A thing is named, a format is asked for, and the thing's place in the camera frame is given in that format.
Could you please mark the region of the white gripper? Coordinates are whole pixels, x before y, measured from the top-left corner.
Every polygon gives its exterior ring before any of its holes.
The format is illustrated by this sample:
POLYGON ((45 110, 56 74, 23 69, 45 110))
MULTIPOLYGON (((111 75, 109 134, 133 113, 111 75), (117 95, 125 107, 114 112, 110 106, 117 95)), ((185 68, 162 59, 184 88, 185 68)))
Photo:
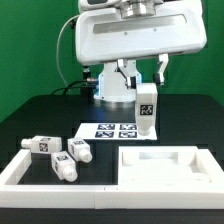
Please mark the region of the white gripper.
POLYGON ((160 54, 153 81, 163 86, 167 54, 197 52, 206 41, 201 13, 187 5, 159 5, 154 16, 128 19, 115 8, 92 10, 81 14, 76 24, 78 61, 85 65, 117 61, 128 89, 136 88, 134 60, 160 54))

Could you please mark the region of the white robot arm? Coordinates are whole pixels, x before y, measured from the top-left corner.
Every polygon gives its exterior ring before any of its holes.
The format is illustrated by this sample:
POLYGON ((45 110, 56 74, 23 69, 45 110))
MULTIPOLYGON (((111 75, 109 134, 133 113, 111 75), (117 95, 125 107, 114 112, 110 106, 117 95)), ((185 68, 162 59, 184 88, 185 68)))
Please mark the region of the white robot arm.
POLYGON ((207 41, 201 0, 78 0, 77 60, 102 64, 97 100, 135 100, 128 79, 141 80, 136 61, 197 52, 207 41))

